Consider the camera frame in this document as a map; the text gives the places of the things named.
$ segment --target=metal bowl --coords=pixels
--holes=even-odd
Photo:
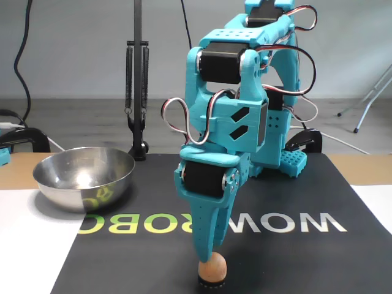
[[[41,192],[55,205],[87,213],[120,198],[134,167],[134,158],[124,151],[82,147],[44,159],[32,174]]]

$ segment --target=spring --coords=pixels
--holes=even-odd
[[[127,64],[126,64],[126,89],[125,89],[125,111],[130,112],[132,106],[132,61],[133,49],[127,48]]]
[[[141,78],[141,107],[147,109],[149,48],[143,47],[143,75]]]

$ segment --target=mouse pad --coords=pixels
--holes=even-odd
[[[86,216],[52,294],[391,293],[392,236],[323,154],[310,154],[297,179],[265,170],[248,180],[215,250],[225,285],[202,287],[178,163],[137,162],[122,199]]]

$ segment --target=egg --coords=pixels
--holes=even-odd
[[[226,260],[221,254],[213,252],[211,258],[206,262],[199,262],[198,275],[209,284],[221,284],[226,278]]]

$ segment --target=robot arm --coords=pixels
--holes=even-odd
[[[247,0],[246,13],[210,32],[189,52],[185,101],[168,99],[162,106],[166,122],[171,102],[179,101],[186,114],[186,131],[168,125],[186,137],[175,185],[190,204],[194,248],[202,263],[222,244],[236,193],[250,176],[268,167],[296,177],[306,164],[305,153],[285,150],[289,107],[311,88],[299,90],[298,52],[288,50],[300,51],[293,5],[294,0]],[[269,65],[283,89],[260,82]],[[240,86],[213,93],[207,82]],[[189,123],[199,131],[198,141]]]

